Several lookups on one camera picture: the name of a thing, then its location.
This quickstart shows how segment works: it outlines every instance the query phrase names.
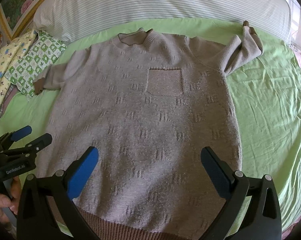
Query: gray knit sweater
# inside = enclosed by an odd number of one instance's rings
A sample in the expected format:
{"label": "gray knit sweater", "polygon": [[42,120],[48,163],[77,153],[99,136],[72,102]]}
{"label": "gray knit sweater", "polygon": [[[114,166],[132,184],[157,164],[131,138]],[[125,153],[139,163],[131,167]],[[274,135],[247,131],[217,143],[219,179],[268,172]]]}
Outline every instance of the gray knit sweater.
{"label": "gray knit sweater", "polygon": [[95,146],[99,162],[74,203],[101,239],[198,239],[224,203],[201,149],[241,169],[226,76],[262,51],[248,26],[227,46],[140,29],[75,51],[35,82],[60,89],[37,176]]}

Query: green patterned pillow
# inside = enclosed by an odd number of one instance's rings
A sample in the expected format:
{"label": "green patterned pillow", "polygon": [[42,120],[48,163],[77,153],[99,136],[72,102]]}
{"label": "green patterned pillow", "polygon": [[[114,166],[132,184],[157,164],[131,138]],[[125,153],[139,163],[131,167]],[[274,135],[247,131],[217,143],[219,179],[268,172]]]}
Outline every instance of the green patterned pillow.
{"label": "green patterned pillow", "polygon": [[35,94],[33,80],[46,66],[54,64],[65,49],[66,44],[45,31],[38,31],[38,40],[24,57],[6,71],[5,77],[16,85],[29,101]]}

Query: human hand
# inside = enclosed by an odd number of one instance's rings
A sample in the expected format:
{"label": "human hand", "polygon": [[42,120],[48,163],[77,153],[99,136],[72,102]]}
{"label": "human hand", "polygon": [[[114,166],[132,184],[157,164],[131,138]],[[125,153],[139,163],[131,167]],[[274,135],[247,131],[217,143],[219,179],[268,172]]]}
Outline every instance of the human hand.
{"label": "human hand", "polygon": [[12,181],[11,195],[12,195],[13,199],[10,200],[9,197],[7,197],[6,195],[0,194],[0,222],[2,224],[9,223],[9,219],[5,215],[5,213],[2,211],[1,208],[9,207],[10,210],[12,212],[14,212],[15,215],[17,215],[20,194],[21,194],[21,185],[20,185],[20,180],[17,176],[17,177],[14,177],[13,181]]}

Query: gold frame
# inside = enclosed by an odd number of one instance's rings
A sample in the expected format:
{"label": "gold frame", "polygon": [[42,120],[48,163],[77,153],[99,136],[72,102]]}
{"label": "gold frame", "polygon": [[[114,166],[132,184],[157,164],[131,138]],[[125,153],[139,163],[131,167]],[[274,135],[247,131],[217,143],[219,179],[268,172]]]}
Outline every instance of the gold frame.
{"label": "gold frame", "polygon": [[13,33],[13,35],[11,35],[10,31],[8,30],[8,27],[4,21],[4,17],[3,14],[0,11],[0,25],[2,26],[2,29],[5,31],[7,37],[10,40],[15,39],[16,37],[19,36],[19,34],[21,33],[21,31],[25,28],[25,26],[29,23],[29,21],[34,17],[34,14],[37,10],[37,8],[42,4],[44,0],[39,0],[28,12],[28,14],[25,16],[25,18],[23,19],[23,21],[20,23],[20,25],[17,27],[16,31]]}

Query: ribbed neckline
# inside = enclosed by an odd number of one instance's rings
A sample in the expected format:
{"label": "ribbed neckline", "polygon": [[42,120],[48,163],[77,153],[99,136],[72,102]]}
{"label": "ribbed neckline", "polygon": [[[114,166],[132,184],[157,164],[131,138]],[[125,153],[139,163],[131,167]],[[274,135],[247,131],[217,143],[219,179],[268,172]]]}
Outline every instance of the ribbed neckline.
{"label": "ribbed neckline", "polygon": [[145,40],[143,41],[143,43],[141,43],[141,44],[127,45],[126,43],[121,41],[122,38],[124,38],[126,36],[130,36],[130,35],[134,35],[138,32],[145,32],[145,31],[143,28],[139,28],[138,31],[136,31],[134,33],[119,33],[116,37],[114,37],[112,39],[112,41],[116,47],[123,49],[123,50],[129,50],[129,49],[147,50],[150,47],[153,40],[158,35],[158,33],[156,31],[154,31],[153,29],[150,29],[146,32],[147,36],[146,36]]}

